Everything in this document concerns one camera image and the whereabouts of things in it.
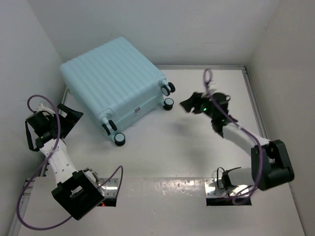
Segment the white wall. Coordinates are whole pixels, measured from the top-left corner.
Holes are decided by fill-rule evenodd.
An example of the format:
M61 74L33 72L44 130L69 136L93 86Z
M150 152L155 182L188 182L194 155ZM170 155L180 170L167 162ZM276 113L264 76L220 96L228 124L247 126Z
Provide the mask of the white wall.
M156 64L247 63L278 0L28 0L63 60L117 36Z
M314 12L314 0L282 0L249 65L268 134L287 145L307 235L315 235Z
M61 58L26 0L0 1L0 235L7 235L26 177L42 157L28 150L29 96L60 101Z

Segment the cable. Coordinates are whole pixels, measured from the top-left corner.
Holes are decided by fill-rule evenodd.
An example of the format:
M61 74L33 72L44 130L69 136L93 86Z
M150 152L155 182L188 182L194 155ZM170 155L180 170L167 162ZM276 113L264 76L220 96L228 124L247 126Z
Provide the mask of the cable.
M206 74L207 72L209 73L210 75L210 78L209 80L206 79ZM242 130L244 133L246 133L250 138L254 139L254 141L257 143L257 146L258 146L258 152L259 152L259 167L258 167L258 173L257 173L257 177L256 177L256 181L254 183L254 186L253 186L253 189L250 190L248 193L243 193L242 192L248 188L250 188L250 186L242 189L241 191L239 191L235 196L233 196L231 199L232 199L232 202L234 205L243 205L244 203L246 203L249 198L251 197L251 195L254 193L254 191L256 191L258 189L258 185L260 183L260 179L261 179L261 176L262 176L262 167L263 167L263 156L262 156L262 147L261 147L261 144L259 142L259 140L255 137L255 135L253 135L251 132L247 131L245 128L241 127L238 123L236 123L222 108L221 106L216 102L216 100L213 98L212 94L210 93L210 90L209 90L209 83L212 81L212 77L213 77L213 74L212 74L212 70L210 69L205 69L204 72L203 72L203 84L204 84L204 87L206 89L206 92L209 96L209 98L211 99L211 101L213 102L214 106L231 122L233 123L234 125L236 125L240 130ZM237 200L237 197L241 197L241 196L244 196L244 195L249 195L248 198L244 199L244 201L239 201L239 202L236 202Z
M218 168L217 168L217 187L218 187L219 190L223 190L224 187L223 187L223 188L220 188L220 186L219 186L219 169L222 169L223 172L225 171L225 169L222 168L222 167L218 167Z
M40 166L35 170L34 174L31 176L31 178L29 179L29 181L25 184L25 186L23 187L22 189L22 192L18 198L18 202L17 202L17 205L16 205L16 215L19 219L19 221L22 223L22 225L24 225L25 227L31 229L31 230L37 230L37 231L44 231L44 230L51 230L51 229L54 229L54 228L57 228L58 226L64 224L65 222L67 222L68 220L70 220L72 218L72 216L69 216L67 219L65 219L64 221L56 224L56 225L53 225L53 226L50 226L50 227L44 227L44 228L39 228L39 227L33 227L29 224L27 224L23 218L21 217L21 213L20 213L20 204L21 204L21 200L22 200L22 197L25 193L25 191L27 190L28 186L30 185L30 183L32 182L32 180L37 176L37 174L42 170L42 168L48 163L49 159L52 157L54 151L56 150L57 146L58 146L58 142L60 140L60 134L61 134L61 125L60 125L60 118L58 116L58 109L57 107L45 96L42 96L42 95L32 95L31 97L28 98L28 101L27 101L27 106L28 106L28 109L35 113L36 111L34 111L31 106L30 106L30 101L34 98L34 97L40 97L40 98L43 98L45 99L49 104L50 106L53 108L54 112L56 113L56 119L57 119L57 138L56 138L56 142L55 142L55 145L51 151L51 153L47 156L47 158L43 161L42 164L40 164ZM117 194L116 194L116 198L118 197L118 194L119 194L119 190L120 190L120 187L122 185L122 181L123 181L123 172L124 172L124 169L123 169L123 166L119 166L114 172L113 174L107 179L105 180L101 185L103 186L104 184L106 184L116 173L119 169L122 169L122 173L121 173L121 179L120 179L120 183L119 183L119 187L117 189Z

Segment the suitcase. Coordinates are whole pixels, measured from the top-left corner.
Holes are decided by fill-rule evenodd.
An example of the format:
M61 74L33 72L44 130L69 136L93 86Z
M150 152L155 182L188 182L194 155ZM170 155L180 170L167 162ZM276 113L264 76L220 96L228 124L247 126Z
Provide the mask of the suitcase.
M84 53L60 66L70 93L104 135L122 146L122 133L175 91L165 75L123 37Z

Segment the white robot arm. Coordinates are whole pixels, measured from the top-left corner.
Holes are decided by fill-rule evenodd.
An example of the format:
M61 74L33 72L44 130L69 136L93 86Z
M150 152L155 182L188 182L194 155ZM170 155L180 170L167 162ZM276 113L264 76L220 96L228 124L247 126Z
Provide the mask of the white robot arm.
M230 96L215 92L212 94L212 98L215 99L229 119L217 109L205 93L194 92L189 99L181 102L180 105L188 113L192 111L194 114L206 114L211 118L212 128L216 133L239 146L251 157L251 168L233 168L223 172L221 181L225 190L237 185L254 185L260 161L262 161L262 173L257 185L260 190L267 190L293 181L294 171L284 143L280 140L270 141L253 135L262 147L262 153L259 153L253 137L246 134L237 125L238 121L228 115Z
M49 166L54 172L57 186L52 191L52 195L73 218L80 220L90 210L105 201L105 193L95 172L89 168L80 171L76 170L63 142L63 139L79 121L83 113L74 111L63 104L59 104L57 107L66 114L65 117L55 114L54 111L40 104L37 107L37 111L25 121L26 136L30 150L41 151L48 157L57 141L56 116L59 116L61 135L57 148L48 160ZM34 129L35 134L38 136L35 140L36 147L33 147L28 125ZM87 171L90 171L93 177L89 177L86 174Z
M44 146L41 147L39 150L47 157L53 149L55 143L56 140L51 139L46 142ZM54 151L52 157L49 159L48 163L49 166L53 169L56 178L56 185L60 182L66 182L72 177L73 172L77 172L68 156L67 147L62 140L59 140L58 146Z

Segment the black caster wheel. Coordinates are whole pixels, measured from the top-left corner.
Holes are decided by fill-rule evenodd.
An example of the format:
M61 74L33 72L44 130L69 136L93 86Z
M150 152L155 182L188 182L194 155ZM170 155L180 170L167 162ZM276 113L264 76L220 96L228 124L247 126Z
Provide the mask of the black caster wheel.
M172 98L166 98L164 100L164 106L163 108L167 111L170 111L173 108L174 100Z
M169 82L168 86L171 88L171 92L175 92L175 86L173 85L173 83Z
M102 124L103 129L106 131L107 135L110 135L109 128L106 126L106 124Z
M115 144L119 147L126 143L126 137L123 133L117 133L114 137Z
M117 126L115 125L115 123L111 119L108 121L108 123L110 124L110 126L112 127L112 129L114 131L117 131Z
M165 96L169 96L169 95L171 94L171 91L167 88L166 85L163 85L163 86L161 87L161 91L162 91L162 93L163 93Z

